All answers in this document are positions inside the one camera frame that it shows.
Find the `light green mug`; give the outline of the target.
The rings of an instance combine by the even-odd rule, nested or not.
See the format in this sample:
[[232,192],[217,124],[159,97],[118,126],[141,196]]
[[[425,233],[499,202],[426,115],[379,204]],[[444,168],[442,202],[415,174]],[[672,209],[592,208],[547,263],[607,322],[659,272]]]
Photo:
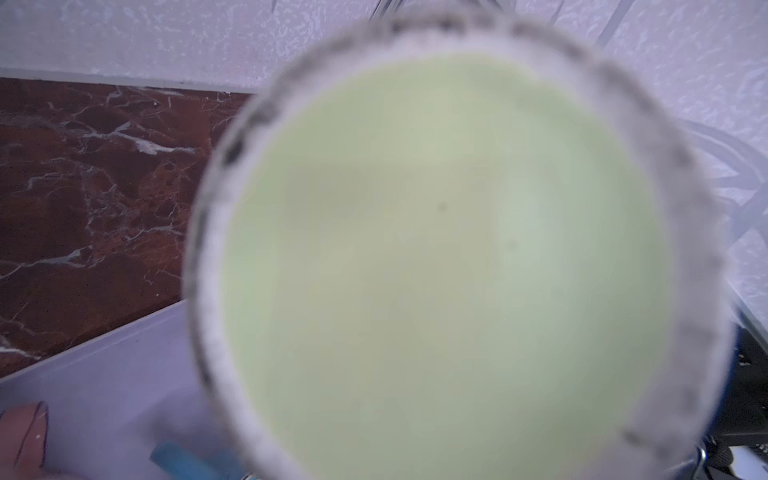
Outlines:
[[197,368],[260,479],[670,479],[731,369],[722,228],[602,52],[409,8],[222,137],[183,268]]

